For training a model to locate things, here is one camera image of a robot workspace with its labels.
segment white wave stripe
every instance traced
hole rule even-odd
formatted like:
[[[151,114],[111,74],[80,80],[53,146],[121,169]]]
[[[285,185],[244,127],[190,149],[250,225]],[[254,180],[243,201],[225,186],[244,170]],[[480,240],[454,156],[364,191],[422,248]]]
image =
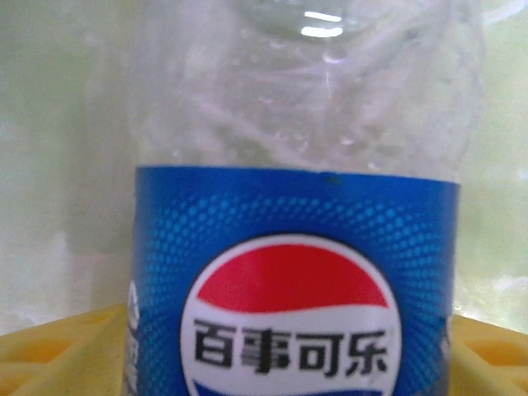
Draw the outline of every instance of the white wave stripe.
[[[322,309],[310,309],[293,313],[240,314],[217,309],[200,301],[194,301],[187,312],[199,313],[184,315],[181,326],[181,358],[186,380],[189,384],[196,381],[210,389],[224,394],[244,396],[274,394],[309,394],[314,392],[337,391],[344,389],[376,389],[390,394],[398,377],[401,358],[401,327],[398,313],[392,309],[377,306],[346,306]],[[233,344],[233,366],[222,369],[195,360],[196,326],[195,319],[224,326],[236,327]],[[255,373],[255,367],[242,364],[243,328],[263,330],[272,328],[274,332],[290,332],[288,355],[290,365],[284,370],[271,370],[269,375]],[[387,365],[385,372],[377,369],[374,360],[369,375],[360,375],[363,361],[355,374],[346,376],[353,360],[349,357],[350,335],[359,332],[386,331],[384,337],[364,339],[358,343],[358,349],[375,342],[376,348],[386,348],[383,361]],[[326,364],[322,370],[299,370],[299,351],[304,341],[295,339],[295,334],[343,334],[338,358],[338,372],[332,378],[325,378],[329,371],[330,341],[317,340],[310,345],[326,348]]]

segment transparent plastic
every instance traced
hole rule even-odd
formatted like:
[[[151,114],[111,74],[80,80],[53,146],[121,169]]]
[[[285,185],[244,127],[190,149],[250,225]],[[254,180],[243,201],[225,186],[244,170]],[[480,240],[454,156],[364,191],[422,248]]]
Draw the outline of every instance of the transparent plastic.
[[[149,1],[143,18],[141,163],[458,180],[481,110],[479,2]]]

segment blue stripe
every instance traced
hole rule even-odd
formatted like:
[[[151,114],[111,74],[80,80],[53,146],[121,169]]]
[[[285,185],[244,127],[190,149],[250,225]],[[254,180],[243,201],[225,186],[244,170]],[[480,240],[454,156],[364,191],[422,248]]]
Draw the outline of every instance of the blue stripe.
[[[221,394],[196,382],[195,386],[200,396],[234,396],[231,394]],[[316,394],[282,394],[281,396],[382,396],[382,394],[383,392],[380,390],[332,390],[318,392]]]

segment red white blue circle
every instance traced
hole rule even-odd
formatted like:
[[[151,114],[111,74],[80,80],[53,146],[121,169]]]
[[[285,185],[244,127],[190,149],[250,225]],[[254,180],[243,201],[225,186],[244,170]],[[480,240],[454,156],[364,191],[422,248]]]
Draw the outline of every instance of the red white blue circle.
[[[354,249],[252,239],[198,276],[181,320],[191,396],[390,395],[402,354],[393,292]]]

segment pepsi bottle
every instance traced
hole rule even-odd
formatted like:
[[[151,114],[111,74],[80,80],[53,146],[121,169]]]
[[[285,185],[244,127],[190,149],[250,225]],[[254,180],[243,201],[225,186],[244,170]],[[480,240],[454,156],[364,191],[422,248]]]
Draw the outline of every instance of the pepsi bottle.
[[[148,0],[123,394],[447,394],[475,0]]]

